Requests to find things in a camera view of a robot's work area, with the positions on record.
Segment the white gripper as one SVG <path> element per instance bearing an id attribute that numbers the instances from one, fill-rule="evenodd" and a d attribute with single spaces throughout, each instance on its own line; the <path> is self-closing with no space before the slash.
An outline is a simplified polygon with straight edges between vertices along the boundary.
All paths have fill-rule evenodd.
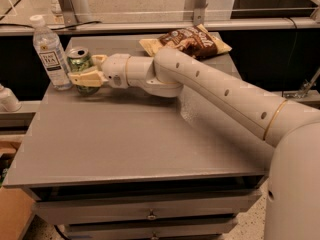
<path id="1" fill-rule="evenodd" d="M 126 76 L 126 66 L 129 54 L 92 55 L 92 66 L 84 71 L 68 74 L 74 85 L 85 87 L 101 87 L 107 83 L 112 88 L 127 89 L 129 87 Z"/>

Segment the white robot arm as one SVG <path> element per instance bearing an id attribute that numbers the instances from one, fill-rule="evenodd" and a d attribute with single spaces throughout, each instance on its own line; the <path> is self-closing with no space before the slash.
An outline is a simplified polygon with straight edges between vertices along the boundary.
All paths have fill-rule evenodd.
<path id="1" fill-rule="evenodd" d="M 175 97 L 187 86 L 274 147 L 264 240 L 320 240 L 320 111 L 265 91 L 177 49 L 154 57 L 97 55 L 75 85 L 140 87 Z"/>

